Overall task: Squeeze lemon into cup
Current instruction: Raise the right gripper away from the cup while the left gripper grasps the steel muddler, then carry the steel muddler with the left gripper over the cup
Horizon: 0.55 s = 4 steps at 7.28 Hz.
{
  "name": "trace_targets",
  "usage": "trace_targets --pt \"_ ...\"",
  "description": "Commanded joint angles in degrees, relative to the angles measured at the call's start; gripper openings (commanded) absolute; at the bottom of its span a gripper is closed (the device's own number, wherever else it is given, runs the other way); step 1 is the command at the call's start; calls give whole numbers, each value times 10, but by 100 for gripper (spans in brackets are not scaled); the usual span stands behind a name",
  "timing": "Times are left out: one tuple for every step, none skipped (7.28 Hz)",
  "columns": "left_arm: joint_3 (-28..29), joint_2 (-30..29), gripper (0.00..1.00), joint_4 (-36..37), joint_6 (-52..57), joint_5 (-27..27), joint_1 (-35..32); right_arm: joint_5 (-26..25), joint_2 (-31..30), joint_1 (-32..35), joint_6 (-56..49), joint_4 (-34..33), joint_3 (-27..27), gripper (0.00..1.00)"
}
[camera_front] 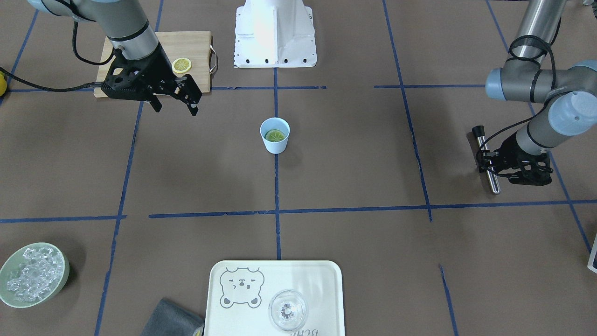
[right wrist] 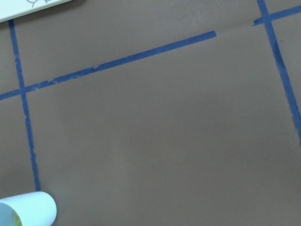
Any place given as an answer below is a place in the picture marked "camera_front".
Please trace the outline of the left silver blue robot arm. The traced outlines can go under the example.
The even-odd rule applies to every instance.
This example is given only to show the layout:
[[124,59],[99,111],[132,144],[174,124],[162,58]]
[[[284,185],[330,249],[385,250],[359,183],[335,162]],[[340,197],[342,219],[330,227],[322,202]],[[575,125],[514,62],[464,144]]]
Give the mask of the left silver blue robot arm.
[[555,68],[552,45],[565,5],[564,0],[531,0],[509,46],[509,58],[487,76],[488,97],[543,105],[535,116],[520,121],[520,129],[495,151],[487,148],[482,126],[472,129],[480,140],[478,170],[491,181],[500,177],[518,185],[550,184],[548,152],[596,124],[596,61]]

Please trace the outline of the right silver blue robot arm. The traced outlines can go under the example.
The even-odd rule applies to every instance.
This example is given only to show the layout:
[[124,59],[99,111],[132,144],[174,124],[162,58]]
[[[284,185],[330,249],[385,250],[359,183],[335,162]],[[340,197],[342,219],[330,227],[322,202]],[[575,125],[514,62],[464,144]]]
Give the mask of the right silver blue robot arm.
[[193,116],[198,113],[200,88],[191,75],[174,73],[137,0],[32,0],[30,4],[55,16],[70,17],[74,32],[79,22],[96,22],[112,46],[108,73],[103,81],[66,89],[30,83],[5,69],[1,70],[3,77],[55,93],[100,89],[108,98],[148,102],[156,112],[162,109],[158,96],[167,95],[183,102]]

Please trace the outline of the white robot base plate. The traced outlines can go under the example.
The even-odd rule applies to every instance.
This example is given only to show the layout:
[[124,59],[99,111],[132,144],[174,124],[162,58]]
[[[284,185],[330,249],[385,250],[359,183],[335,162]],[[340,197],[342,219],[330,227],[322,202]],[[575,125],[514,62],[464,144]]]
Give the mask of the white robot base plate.
[[302,0],[247,0],[235,19],[235,68],[316,66],[313,11]]

